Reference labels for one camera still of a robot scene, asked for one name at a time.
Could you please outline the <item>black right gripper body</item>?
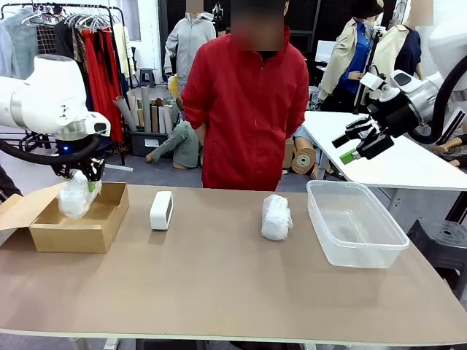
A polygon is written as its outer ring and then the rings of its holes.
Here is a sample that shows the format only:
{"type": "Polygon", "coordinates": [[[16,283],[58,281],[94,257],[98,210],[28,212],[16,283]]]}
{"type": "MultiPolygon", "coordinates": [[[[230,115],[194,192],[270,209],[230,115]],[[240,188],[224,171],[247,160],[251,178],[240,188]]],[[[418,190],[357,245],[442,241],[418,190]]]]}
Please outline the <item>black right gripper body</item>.
{"type": "Polygon", "coordinates": [[[368,106],[368,112],[386,134],[395,138],[419,126],[417,115],[406,96],[396,96],[386,102],[375,100],[368,106]]]}

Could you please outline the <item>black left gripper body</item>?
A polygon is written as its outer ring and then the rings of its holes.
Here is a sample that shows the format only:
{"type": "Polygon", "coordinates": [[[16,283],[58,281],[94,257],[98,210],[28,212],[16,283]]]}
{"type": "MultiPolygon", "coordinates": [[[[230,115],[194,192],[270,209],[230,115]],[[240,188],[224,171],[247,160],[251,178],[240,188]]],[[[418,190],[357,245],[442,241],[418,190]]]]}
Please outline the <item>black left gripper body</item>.
{"type": "Polygon", "coordinates": [[[56,148],[59,157],[71,158],[75,169],[73,171],[81,171],[84,174],[84,163],[90,158],[104,159],[104,142],[106,138],[103,136],[86,136],[84,139],[75,141],[56,140],[56,148]]]}

